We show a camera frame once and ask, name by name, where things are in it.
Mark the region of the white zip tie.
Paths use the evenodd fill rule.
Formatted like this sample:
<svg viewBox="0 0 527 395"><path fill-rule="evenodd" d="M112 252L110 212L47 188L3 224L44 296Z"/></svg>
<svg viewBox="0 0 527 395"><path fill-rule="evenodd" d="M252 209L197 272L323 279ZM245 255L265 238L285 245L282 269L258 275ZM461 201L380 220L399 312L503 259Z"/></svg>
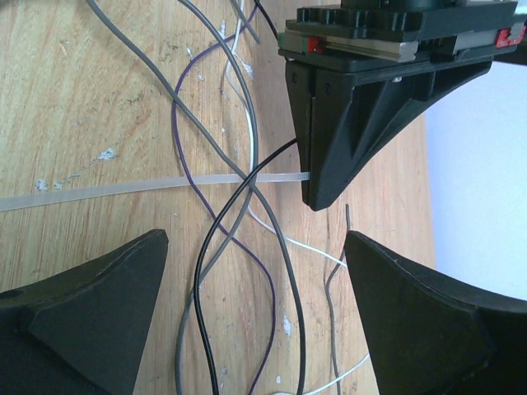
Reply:
<svg viewBox="0 0 527 395"><path fill-rule="evenodd" d="M308 172L259 174L259 183L300 182L309 180ZM193 177L196 185L237 184L241 177L237 174L205 174ZM106 184L101 186L58 190L56 192L41 192L14 197L1 197L1 212L15 211L32 207L53 205L63 202L73 202L91 198L102 198L125 193L139 193L157 189L178 188L190 186L185 177L137 180L121 184Z"/></svg>

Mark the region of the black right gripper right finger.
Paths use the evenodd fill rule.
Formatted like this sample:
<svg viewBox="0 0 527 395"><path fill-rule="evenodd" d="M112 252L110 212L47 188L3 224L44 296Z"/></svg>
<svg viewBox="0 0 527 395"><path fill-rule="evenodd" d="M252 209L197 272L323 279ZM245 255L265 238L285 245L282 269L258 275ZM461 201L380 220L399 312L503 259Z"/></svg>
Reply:
<svg viewBox="0 0 527 395"><path fill-rule="evenodd" d="M347 268L381 394L524 394L526 303L423 266L358 231Z"/></svg>

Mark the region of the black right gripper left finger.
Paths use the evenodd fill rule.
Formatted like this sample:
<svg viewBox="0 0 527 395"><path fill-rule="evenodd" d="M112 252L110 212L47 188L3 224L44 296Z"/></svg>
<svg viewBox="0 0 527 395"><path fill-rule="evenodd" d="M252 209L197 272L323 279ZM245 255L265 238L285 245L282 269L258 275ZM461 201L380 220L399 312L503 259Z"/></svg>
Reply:
<svg viewBox="0 0 527 395"><path fill-rule="evenodd" d="M153 229L1 294L3 394L131 394L166 265Z"/></svg>

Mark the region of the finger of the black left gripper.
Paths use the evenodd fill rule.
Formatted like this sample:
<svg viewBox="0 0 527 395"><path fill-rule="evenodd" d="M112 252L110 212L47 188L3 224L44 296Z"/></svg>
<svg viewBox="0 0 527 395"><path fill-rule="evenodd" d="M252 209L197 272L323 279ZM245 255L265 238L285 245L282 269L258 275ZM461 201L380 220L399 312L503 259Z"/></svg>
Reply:
<svg viewBox="0 0 527 395"><path fill-rule="evenodd" d="M297 61L287 62L286 82L301 172L309 173L313 99L310 66Z"/></svg>

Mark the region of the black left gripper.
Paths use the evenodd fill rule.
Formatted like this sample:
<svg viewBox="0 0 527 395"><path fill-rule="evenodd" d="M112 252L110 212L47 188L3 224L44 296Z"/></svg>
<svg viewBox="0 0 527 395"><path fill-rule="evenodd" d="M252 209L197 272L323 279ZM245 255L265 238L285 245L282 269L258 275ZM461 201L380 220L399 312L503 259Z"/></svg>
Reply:
<svg viewBox="0 0 527 395"><path fill-rule="evenodd" d="M300 7L278 36L285 58L349 53L396 63L470 56L523 62L517 1L341 1ZM367 162L440 99L491 62L379 76L320 70L310 137L308 205L330 207Z"/></svg>

